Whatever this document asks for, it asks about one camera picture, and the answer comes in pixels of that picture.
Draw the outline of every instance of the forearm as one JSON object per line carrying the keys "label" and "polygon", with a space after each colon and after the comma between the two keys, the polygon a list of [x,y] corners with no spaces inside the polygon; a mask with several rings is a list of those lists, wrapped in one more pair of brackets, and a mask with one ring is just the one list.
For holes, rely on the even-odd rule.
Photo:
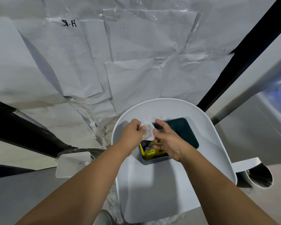
{"label": "forearm", "polygon": [[277,224],[193,147],[181,162],[210,225]]}
{"label": "forearm", "polygon": [[117,144],[66,181],[16,225],[90,225],[126,158]]}

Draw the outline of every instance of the yellow wipes package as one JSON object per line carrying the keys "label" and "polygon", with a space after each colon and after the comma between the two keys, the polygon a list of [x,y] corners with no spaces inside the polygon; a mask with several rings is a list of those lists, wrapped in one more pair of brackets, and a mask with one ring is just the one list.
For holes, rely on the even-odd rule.
{"label": "yellow wipes package", "polygon": [[158,149],[153,148],[152,147],[153,144],[154,141],[149,141],[149,140],[143,140],[140,143],[139,147],[141,149],[141,154],[144,160],[151,160],[168,155],[166,151],[159,151]]}

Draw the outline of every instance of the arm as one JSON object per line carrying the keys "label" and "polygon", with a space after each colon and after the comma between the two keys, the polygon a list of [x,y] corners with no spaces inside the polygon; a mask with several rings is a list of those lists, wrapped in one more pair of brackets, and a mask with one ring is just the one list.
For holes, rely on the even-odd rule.
{"label": "arm", "polygon": [[93,224],[122,162],[142,141],[145,128],[138,129],[140,123],[132,120],[116,144],[41,201],[16,225]]}
{"label": "arm", "polygon": [[212,165],[199,151],[182,140],[167,123],[155,120],[163,127],[154,129],[154,148],[167,151],[181,162],[200,201],[208,224],[267,224],[277,223],[244,194],[221,171]]}

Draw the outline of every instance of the white tray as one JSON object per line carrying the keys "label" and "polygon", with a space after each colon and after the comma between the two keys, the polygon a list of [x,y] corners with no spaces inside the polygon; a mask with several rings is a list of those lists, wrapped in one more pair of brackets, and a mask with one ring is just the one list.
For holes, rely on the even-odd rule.
{"label": "white tray", "polygon": [[[161,98],[148,100],[127,110],[117,121],[111,143],[118,141],[132,119],[154,122],[186,118],[198,142],[198,151],[232,182],[236,183],[228,154],[208,116],[184,100]],[[140,223],[180,214],[200,206],[181,163],[173,159],[150,165],[140,162],[136,148],[121,165],[116,187],[123,219]]]}

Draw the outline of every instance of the hand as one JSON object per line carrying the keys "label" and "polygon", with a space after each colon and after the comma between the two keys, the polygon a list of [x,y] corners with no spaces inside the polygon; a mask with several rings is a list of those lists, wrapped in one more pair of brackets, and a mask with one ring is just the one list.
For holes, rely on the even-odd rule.
{"label": "hand", "polygon": [[141,121],[133,119],[128,125],[125,126],[121,138],[118,141],[122,148],[127,152],[127,156],[141,143],[143,135],[146,132],[146,127],[139,128]]}
{"label": "hand", "polygon": [[153,148],[166,151],[174,160],[181,162],[184,151],[193,147],[172,130],[166,122],[159,119],[156,119],[155,122],[163,127],[163,130],[153,130],[154,136],[157,138],[155,142],[163,143],[163,145],[153,145]]}

